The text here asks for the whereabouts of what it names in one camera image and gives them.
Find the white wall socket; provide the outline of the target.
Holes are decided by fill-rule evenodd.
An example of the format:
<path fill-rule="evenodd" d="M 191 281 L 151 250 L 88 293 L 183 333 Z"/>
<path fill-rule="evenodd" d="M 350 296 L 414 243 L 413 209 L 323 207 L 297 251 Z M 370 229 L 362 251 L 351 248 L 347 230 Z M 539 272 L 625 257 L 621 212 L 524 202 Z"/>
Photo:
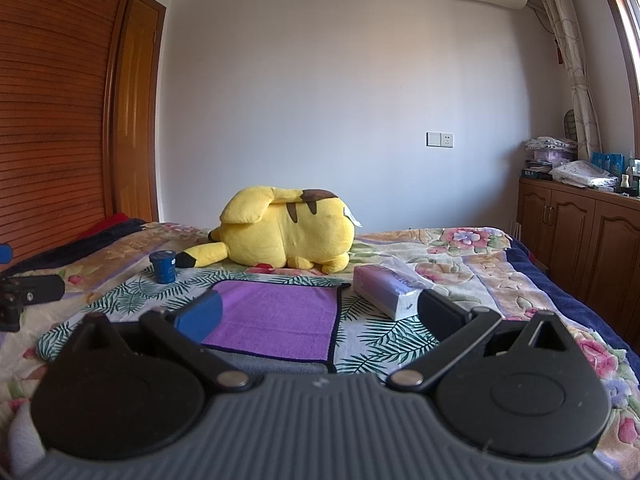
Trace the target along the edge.
<path fill-rule="evenodd" d="M 429 131 L 426 134 L 426 145 L 430 148 L 454 148 L 454 135 L 446 132 Z"/>

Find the tissue pack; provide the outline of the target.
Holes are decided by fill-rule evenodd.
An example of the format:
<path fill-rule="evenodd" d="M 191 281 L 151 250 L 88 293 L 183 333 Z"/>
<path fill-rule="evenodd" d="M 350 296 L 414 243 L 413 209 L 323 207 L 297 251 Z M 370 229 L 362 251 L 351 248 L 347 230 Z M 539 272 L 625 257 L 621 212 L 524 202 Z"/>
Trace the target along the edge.
<path fill-rule="evenodd" d="M 378 264 L 354 267 L 354 291 L 393 321 L 418 314 L 419 299 L 435 283 L 424 278 L 412 266 L 397 257 L 384 258 Z"/>

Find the floral bed quilt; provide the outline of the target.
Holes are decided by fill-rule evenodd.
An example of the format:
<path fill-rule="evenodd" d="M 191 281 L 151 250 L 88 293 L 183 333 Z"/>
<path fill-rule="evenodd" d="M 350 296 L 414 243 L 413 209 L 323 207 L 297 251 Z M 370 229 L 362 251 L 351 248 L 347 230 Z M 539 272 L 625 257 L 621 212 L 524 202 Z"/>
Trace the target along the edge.
<path fill-rule="evenodd" d="M 139 232 L 97 252 L 78 249 L 72 262 L 27 261 L 26 275 L 55 273 L 64 297 L 27 309 L 21 328 L 1 338 L 1 427 L 9 430 L 78 320 L 97 310 L 128 320 L 158 304 L 178 306 L 223 278 L 284 284 L 316 284 L 317 270 L 248 270 L 230 261 L 179 273 L 172 285 L 157 285 L 149 256 L 157 249 L 183 250 L 205 243 L 204 230 L 177 223 L 148 223 Z M 594 312 L 552 283 L 529 259 L 527 249 L 493 228 L 417 229 L 360 234 L 352 266 L 389 258 L 405 261 L 436 290 L 461 307 L 486 306 L 523 321 L 540 310 L 561 313 L 568 330 L 610 394 L 613 411 L 597 454 L 627 479 L 639 473 L 639 360 Z M 342 300 L 334 364 L 341 373 L 385 376 L 434 346 L 416 320 L 394 322 L 352 292 Z"/>

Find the wooden slatted wardrobe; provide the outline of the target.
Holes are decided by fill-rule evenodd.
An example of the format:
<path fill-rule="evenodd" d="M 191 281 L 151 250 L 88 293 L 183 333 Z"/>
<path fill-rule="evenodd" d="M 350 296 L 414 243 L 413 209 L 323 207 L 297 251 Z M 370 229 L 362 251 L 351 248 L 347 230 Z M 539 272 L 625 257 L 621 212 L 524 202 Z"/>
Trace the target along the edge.
<path fill-rule="evenodd" d="M 130 1 L 1 0 L 1 239 L 15 260 L 114 211 L 114 85 Z"/>

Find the blue cup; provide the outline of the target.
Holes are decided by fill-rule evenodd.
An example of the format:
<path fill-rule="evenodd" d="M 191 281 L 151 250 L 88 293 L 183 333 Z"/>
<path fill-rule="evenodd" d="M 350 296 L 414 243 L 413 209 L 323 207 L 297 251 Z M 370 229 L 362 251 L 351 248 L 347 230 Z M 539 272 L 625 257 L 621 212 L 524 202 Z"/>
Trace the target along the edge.
<path fill-rule="evenodd" d="M 176 253 L 172 250 L 158 250 L 149 254 L 157 284 L 171 284 L 176 281 Z"/>

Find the purple and grey towel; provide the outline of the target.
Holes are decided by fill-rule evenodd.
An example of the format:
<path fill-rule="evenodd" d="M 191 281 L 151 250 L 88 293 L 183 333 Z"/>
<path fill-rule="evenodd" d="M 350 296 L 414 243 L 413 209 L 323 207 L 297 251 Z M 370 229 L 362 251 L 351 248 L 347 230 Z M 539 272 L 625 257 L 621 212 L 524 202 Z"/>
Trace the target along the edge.
<path fill-rule="evenodd" d="M 333 373 L 343 285 L 222 281 L 222 321 L 203 346 L 280 370 Z"/>

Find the blue box on cabinet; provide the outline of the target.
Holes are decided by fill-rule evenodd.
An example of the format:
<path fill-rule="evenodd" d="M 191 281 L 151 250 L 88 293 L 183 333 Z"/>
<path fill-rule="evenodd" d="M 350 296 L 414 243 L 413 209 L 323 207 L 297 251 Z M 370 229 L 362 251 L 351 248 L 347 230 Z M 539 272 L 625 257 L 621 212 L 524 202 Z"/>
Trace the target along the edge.
<path fill-rule="evenodd" d="M 620 153 L 593 152 L 591 162 L 615 177 L 626 171 L 625 156 Z"/>

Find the red cloth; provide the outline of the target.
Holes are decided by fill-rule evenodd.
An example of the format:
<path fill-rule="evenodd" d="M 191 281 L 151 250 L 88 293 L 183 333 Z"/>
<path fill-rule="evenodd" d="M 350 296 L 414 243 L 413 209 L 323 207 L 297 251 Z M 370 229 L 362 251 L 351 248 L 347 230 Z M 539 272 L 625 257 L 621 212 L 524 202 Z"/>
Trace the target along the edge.
<path fill-rule="evenodd" d="M 117 214 L 112 214 L 94 224 L 91 228 L 82 231 L 76 236 L 76 240 L 83 240 L 84 238 L 99 234 L 105 230 L 111 229 L 113 226 L 118 226 L 129 220 L 129 217 L 122 212 L 118 212 Z"/>

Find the palm leaf print cloth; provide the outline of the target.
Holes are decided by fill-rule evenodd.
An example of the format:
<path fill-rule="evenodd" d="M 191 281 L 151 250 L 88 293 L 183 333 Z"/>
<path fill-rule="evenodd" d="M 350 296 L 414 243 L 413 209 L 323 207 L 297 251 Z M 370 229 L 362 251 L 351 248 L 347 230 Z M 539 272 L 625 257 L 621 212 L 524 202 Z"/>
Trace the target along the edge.
<path fill-rule="evenodd" d="M 206 292 L 218 292 L 222 317 L 202 344 L 236 366 L 385 377 L 442 341 L 415 315 L 391 320 L 344 278 L 214 269 L 181 271 L 166 285 L 144 271 L 50 328 L 36 352 L 43 361 L 55 360 L 89 313 L 134 322 L 154 308 L 175 313 Z"/>

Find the wooden cabinet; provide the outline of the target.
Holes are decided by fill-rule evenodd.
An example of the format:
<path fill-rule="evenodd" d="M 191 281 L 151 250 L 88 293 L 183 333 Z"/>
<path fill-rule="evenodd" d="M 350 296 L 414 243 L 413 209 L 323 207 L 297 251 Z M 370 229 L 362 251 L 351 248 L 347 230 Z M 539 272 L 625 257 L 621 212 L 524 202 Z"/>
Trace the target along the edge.
<path fill-rule="evenodd" d="M 523 178 L 521 242 L 548 278 L 639 349 L 639 201 Z"/>

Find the dark blue blanket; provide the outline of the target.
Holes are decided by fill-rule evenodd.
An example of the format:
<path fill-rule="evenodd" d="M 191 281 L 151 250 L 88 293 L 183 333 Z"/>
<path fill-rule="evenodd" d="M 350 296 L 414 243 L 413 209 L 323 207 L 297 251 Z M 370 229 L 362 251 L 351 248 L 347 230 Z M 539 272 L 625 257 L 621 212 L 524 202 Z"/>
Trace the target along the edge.
<path fill-rule="evenodd" d="M 142 231 L 144 221 L 128 219 L 90 236 L 74 240 L 63 246 L 47 250 L 39 255 L 21 261 L 1 272 L 2 278 L 28 271 L 48 270 L 67 266 L 86 258 L 100 249 L 114 244 L 121 238 Z"/>

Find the stack of folded linens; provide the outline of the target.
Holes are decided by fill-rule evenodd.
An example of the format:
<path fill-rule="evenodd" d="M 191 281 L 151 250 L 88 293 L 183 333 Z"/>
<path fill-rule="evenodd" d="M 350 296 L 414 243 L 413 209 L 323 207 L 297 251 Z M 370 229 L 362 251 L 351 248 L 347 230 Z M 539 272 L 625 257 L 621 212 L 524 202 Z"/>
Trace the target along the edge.
<path fill-rule="evenodd" d="M 524 143 L 527 154 L 521 176 L 534 180 L 552 180 L 551 171 L 577 159 L 577 143 L 570 139 L 538 136 Z"/>

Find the wooden door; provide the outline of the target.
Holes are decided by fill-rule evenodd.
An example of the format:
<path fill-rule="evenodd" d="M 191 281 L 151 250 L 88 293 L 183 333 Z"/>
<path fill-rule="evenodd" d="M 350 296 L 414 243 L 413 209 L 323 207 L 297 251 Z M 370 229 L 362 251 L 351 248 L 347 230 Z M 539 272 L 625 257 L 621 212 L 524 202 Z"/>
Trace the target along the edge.
<path fill-rule="evenodd" d="M 110 141 L 115 210 L 145 221 L 158 219 L 155 123 L 165 13 L 156 0 L 131 0 L 116 65 Z"/>

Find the white folded cloth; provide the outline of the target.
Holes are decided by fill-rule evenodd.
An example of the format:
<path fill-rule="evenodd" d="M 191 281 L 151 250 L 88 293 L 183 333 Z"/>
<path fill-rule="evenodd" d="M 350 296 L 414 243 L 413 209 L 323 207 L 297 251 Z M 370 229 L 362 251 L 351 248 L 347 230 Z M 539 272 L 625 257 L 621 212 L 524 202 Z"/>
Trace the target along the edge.
<path fill-rule="evenodd" d="M 616 188 L 617 178 L 608 171 L 585 160 L 574 160 L 550 171 L 556 182 L 578 188 Z"/>

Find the yellow Pikachu plush toy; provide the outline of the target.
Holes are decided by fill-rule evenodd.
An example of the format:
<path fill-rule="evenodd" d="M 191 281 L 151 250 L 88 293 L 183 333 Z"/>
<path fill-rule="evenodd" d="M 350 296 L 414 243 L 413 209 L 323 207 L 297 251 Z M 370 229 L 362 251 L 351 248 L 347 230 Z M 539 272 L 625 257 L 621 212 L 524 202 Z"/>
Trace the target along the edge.
<path fill-rule="evenodd" d="M 324 274 L 346 269 L 360 222 L 334 193 L 307 188 L 250 186 L 224 207 L 206 244 L 176 255 L 176 266 L 204 268 L 230 259 L 242 266 Z"/>

